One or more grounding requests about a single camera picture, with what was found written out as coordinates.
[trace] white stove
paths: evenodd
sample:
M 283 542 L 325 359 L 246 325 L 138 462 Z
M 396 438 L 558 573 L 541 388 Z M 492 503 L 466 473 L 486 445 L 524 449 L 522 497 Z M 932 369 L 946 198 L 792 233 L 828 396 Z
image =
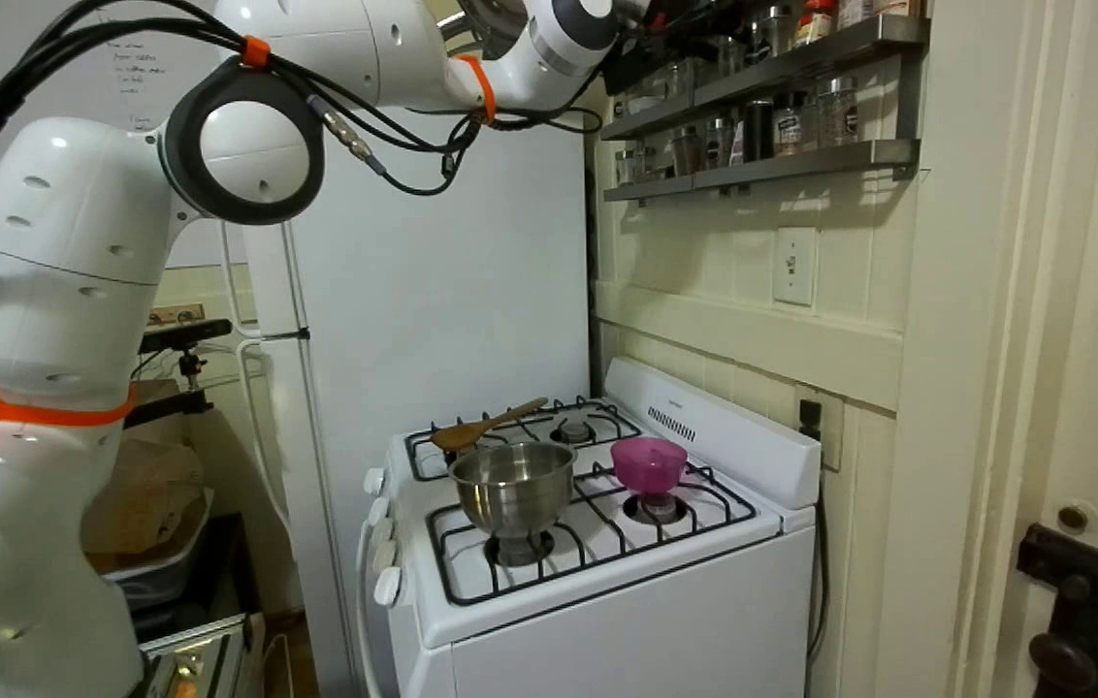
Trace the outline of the white stove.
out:
M 575 445 L 572 503 L 511 556 L 461 513 L 431 431 L 396 438 L 378 601 L 402 693 L 805 693 L 818 445 L 647 363 L 612 359 L 605 391 L 489 433 Z M 686 445 L 677 502 L 612 478 L 633 433 Z

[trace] pink cup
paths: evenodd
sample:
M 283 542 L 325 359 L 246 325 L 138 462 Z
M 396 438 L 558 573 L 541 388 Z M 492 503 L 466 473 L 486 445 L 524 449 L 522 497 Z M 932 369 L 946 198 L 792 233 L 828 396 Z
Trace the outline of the pink cup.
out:
M 612 442 L 616 480 L 640 497 L 667 497 L 686 469 L 686 449 L 667 438 Z

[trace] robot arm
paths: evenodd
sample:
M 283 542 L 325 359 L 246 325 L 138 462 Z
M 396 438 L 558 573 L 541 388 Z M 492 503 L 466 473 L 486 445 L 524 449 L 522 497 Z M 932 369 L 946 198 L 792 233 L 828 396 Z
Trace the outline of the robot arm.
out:
M 174 233 L 204 212 L 268 224 L 307 210 L 323 127 L 378 163 L 358 135 L 365 102 L 466 111 L 448 146 L 475 144 L 475 111 L 558 111 L 630 9 L 640 3 L 527 0 L 501 58 L 448 58 L 421 0 L 222 0 L 218 16 L 263 36 L 281 70 L 226 61 L 165 133 L 39 119 L 17 135 L 0 163 L 0 693 L 102 698 L 142 684 L 123 601 L 87 568 L 80 526 L 114 473 Z M 33 83 L 54 52 L 67 45 L 34 42 L 17 78 Z

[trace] refrigerator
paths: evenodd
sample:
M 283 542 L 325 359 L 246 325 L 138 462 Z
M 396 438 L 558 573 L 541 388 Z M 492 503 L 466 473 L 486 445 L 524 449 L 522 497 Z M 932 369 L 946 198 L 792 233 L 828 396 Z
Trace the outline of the refrigerator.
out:
M 425 135 L 451 116 L 396 111 Z M 323 693 L 358 693 L 358 526 L 396 433 L 590 388 L 581 135 L 482 133 L 442 198 L 409 198 L 332 150 L 283 228 L 246 228 L 281 462 Z M 387 155 L 409 181 L 439 163 Z

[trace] stainless steel pot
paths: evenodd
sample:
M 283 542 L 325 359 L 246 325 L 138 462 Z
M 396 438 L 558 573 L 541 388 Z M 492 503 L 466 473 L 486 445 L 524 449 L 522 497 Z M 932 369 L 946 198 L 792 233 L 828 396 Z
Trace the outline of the stainless steel pot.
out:
M 575 491 L 575 449 L 549 442 L 461 449 L 456 480 L 466 517 L 499 540 L 527 540 L 554 522 Z

